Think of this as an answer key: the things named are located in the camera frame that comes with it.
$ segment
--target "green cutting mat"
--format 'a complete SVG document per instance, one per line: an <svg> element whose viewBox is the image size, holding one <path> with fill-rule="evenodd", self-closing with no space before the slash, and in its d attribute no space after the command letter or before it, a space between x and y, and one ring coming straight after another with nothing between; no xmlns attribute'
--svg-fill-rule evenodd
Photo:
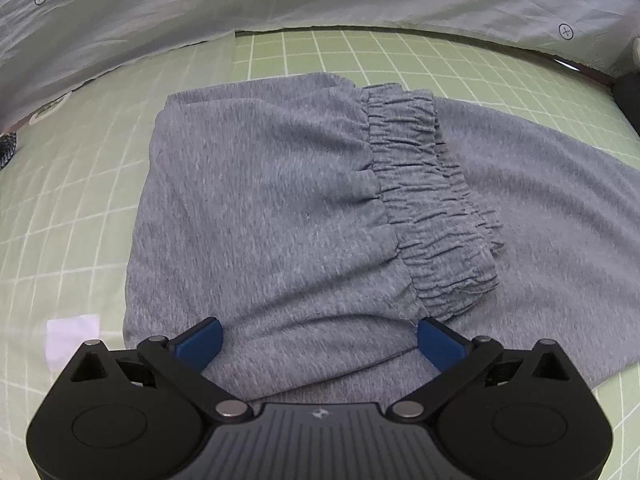
<svg viewBox="0 0 640 480"><path fill-rule="evenodd" d="M441 36L370 30L288 30L236 38L233 81L334 72L358 86L405 89L464 100L544 124L640 170L640 138L610 92L552 60ZM640 480L640 366L595 391L614 427L601 478Z"/></svg>
<svg viewBox="0 0 640 480"><path fill-rule="evenodd" d="M559 65L394 32L289 31L238 38L235 48L228 39L123 66L18 132L18 153L0 171L0 480L37 479L24 434L57 376L44 357L47 321L97 314L99 337L112 349L124 344L132 228L168 94L229 73L331 70L360 85L399 81L521 115L640 168L638 137L609 93ZM640 369L596 393L616 428L602 478L640 480Z"/></svg>

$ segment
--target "metal screw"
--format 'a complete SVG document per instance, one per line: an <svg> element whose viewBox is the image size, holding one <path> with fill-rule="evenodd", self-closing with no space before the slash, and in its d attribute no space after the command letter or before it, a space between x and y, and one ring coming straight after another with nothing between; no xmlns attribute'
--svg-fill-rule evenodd
<svg viewBox="0 0 640 480"><path fill-rule="evenodd" d="M249 407L242 400L235 399L223 400L216 405L216 411L228 417L240 416L248 409Z"/></svg>
<svg viewBox="0 0 640 480"><path fill-rule="evenodd" d="M424 408L420 402L415 402L414 400L401 400L400 402L396 402L391 407L391 410L402 418L415 418L424 413Z"/></svg>

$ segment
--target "small white label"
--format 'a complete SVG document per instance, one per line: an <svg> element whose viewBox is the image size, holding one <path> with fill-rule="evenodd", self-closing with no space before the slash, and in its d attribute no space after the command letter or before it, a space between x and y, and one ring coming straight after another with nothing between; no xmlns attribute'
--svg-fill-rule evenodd
<svg viewBox="0 0 640 480"><path fill-rule="evenodd" d="M49 370L62 370L83 342L98 339L99 335L100 316L97 314L49 319L44 344Z"/></svg>

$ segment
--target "textured surface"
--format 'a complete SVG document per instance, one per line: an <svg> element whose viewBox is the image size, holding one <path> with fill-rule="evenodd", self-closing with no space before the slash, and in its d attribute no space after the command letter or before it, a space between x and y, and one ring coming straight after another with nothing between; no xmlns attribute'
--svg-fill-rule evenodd
<svg viewBox="0 0 640 480"><path fill-rule="evenodd" d="M430 88L557 128L640 169L640 139L609 92L556 64L394 32L290 31L237 43L234 80L324 68L359 85ZM100 337L124 346L124 275L154 118L167 94L222 82L217 56L207 43L123 67L20 130L18 152L0 171L0 479L35 478L24 433L54 378L46 320L99 312ZM596 394L615 428L602 478L636 480L639 367Z"/></svg>
<svg viewBox="0 0 640 480"><path fill-rule="evenodd" d="M426 480L425 474L472 480L425 430L389 422L375 404L268 404L248 424L217 430L172 480Z"/></svg>

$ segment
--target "blue gripper pad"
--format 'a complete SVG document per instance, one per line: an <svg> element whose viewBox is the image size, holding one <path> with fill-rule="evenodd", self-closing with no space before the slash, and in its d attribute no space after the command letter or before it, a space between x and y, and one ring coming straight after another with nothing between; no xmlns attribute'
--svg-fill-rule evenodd
<svg viewBox="0 0 640 480"><path fill-rule="evenodd" d="M188 367L203 371L222 350L223 330L215 317L198 323L169 342L169 350Z"/></svg>
<svg viewBox="0 0 640 480"><path fill-rule="evenodd" d="M418 348L440 372L462 361L473 343L431 317L418 323Z"/></svg>

